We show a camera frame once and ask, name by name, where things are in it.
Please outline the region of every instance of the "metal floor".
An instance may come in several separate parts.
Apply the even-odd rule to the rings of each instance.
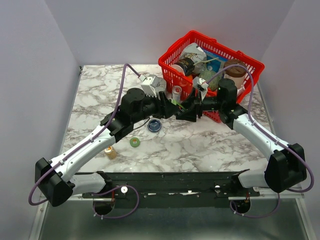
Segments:
[[[255,200],[250,214],[271,211],[274,199]],[[118,210],[122,214],[128,210]],[[228,208],[141,208],[123,219],[94,217],[90,200],[48,205],[41,240],[304,240],[308,239],[295,199],[281,200],[279,211],[249,219]]]

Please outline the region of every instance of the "blue object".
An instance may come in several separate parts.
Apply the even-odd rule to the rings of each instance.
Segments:
[[[213,61],[210,61],[210,62],[207,62],[206,63],[206,68],[208,70],[211,70],[211,71],[214,71],[214,72],[218,72],[221,68],[224,67],[224,64],[225,62],[228,60],[222,56],[219,56],[217,54],[214,54],[212,52],[209,52],[209,51],[206,51],[206,50],[203,50],[206,54],[206,59],[207,60],[210,60],[210,59],[215,59],[215,58],[218,58],[216,60],[213,60]]]
[[[148,123],[148,129],[153,133],[159,132],[161,129],[161,126],[162,126],[161,122],[157,119],[152,119]]]

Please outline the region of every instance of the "blue bottle cap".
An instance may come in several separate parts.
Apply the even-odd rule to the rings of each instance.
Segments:
[[[157,119],[152,119],[148,123],[148,129],[153,133],[158,132],[161,129],[161,126],[161,122]]]

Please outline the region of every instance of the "black metal bar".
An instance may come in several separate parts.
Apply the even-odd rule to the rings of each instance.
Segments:
[[[238,172],[104,172],[112,180],[111,186],[130,185],[140,198],[139,208],[228,208],[229,197],[259,196],[252,188],[238,187],[233,176]],[[123,194],[120,189],[114,191],[115,207],[133,208],[137,201],[136,194],[128,189]],[[84,198],[96,198],[86,193]],[[111,194],[101,198],[111,198]]]

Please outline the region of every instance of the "small jar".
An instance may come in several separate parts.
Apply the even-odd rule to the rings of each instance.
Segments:
[[[225,68],[225,67],[228,67],[233,64],[239,64],[241,66],[246,67],[245,63],[243,61],[238,60],[238,59],[230,59],[230,60],[226,61],[224,63],[223,67]],[[244,81],[245,81],[246,73],[247,73],[246,70],[244,70],[242,67],[234,66],[234,67],[230,67],[227,70],[225,70],[225,74],[223,77],[225,79],[233,80],[235,83],[235,86],[238,89],[241,89],[242,85],[244,84]]]
[[[195,70],[195,63],[191,58],[184,57],[179,59],[175,64],[172,64],[171,67],[179,73],[183,73],[185,76],[190,76]]]
[[[104,150],[104,152],[110,160],[115,159],[117,157],[117,152],[113,146],[109,146]]]

